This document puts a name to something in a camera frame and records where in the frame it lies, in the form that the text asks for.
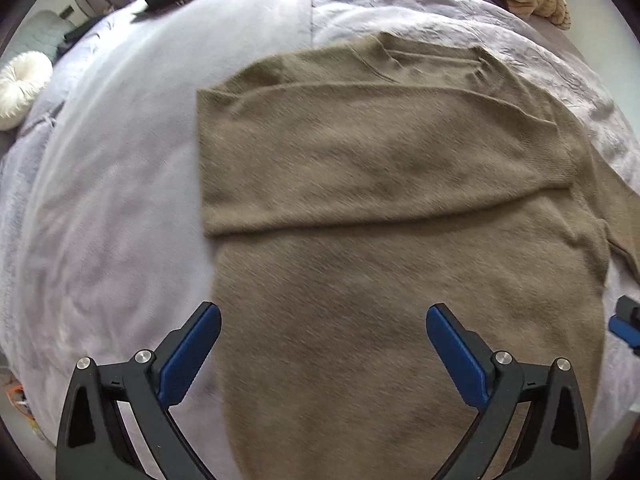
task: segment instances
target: round cushion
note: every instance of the round cushion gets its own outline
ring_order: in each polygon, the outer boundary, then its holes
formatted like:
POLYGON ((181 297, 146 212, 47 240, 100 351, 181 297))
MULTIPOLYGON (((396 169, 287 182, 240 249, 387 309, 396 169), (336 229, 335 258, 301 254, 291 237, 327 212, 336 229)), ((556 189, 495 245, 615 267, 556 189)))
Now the round cushion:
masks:
POLYGON ((26 117, 53 74, 47 56, 25 52, 0 71, 0 130, 15 128, 26 117))

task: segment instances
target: white bedspread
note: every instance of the white bedspread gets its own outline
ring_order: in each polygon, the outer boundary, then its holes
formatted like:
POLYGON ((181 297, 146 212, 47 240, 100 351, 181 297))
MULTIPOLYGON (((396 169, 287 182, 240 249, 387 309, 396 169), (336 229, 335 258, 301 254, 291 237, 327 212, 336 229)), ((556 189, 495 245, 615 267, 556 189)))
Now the white bedspread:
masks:
MULTIPOLYGON (((536 26, 542 33, 484 0, 195 0, 129 27, 58 116, 3 307, 13 325, 0 326, 12 332, 0 340, 44 433, 55 440, 78 358, 106 364, 154 348, 209 297, 214 248, 199 215, 195 90, 261 57, 380 30, 484 46, 571 108, 640 191, 640 148, 622 115, 561 33, 536 26)), ((640 288, 615 258, 603 330, 620 294, 640 299, 640 288)), ((640 360, 608 335, 593 443, 639 389, 640 360)), ((219 480, 239 478, 209 362, 172 413, 219 480)))

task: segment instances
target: floor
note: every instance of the floor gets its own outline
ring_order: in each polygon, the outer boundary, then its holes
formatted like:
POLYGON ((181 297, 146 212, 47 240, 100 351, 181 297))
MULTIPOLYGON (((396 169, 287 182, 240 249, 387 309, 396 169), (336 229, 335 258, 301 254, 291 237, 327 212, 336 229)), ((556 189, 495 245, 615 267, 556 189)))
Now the floor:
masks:
MULTIPOLYGON (((640 44, 610 0, 567 0, 574 26, 567 36, 604 85, 640 138, 640 44)), ((640 404, 593 451, 593 480, 604 480, 640 412, 640 404)), ((0 396, 0 415, 43 480, 54 480, 54 451, 0 396)))

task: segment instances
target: mattress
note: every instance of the mattress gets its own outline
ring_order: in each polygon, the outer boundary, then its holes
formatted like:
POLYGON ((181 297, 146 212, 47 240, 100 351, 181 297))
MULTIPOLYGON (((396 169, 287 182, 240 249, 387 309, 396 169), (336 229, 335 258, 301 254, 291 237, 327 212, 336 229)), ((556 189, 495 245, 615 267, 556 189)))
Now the mattress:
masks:
MULTIPOLYGON (((124 16, 54 121, 41 126, 48 133, 37 160, 21 159, 33 177, 28 189, 11 193, 22 205, 20 218, 14 214, 17 242, 10 248, 0 239, 0 346, 48 438, 56 438, 80 357, 107 364, 154 348, 209 297, 216 248, 200 220, 196 88, 269 54, 379 31, 487 48, 569 107, 608 163, 640 191, 640 147, 628 124, 545 20, 525 23, 485 0, 195 0, 154 18, 124 16)), ((62 79, 56 73, 52 83, 62 79)), ((13 181, 4 176, 0 206, 13 181)), ((622 294, 640 300, 638 284, 613 256, 603 331, 622 294)), ((594 445, 639 386, 640 363, 607 335, 590 420, 594 445)), ((209 360, 172 415, 217 478, 239 478, 209 360)), ((129 412, 126 421, 132 425, 129 412)), ((158 475, 138 434, 134 444, 158 475)))

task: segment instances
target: white furry cushion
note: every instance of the white furry cushion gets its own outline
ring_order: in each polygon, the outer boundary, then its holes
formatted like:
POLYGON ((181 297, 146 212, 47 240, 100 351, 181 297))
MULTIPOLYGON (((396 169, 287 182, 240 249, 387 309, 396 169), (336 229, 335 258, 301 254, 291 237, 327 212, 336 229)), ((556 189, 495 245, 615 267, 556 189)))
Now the white furry cushion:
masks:
POLYGON ((11 130, 20 124, 52 74, 51 62, 41 52, 20 54, 2 68, 0 130, 11 130))

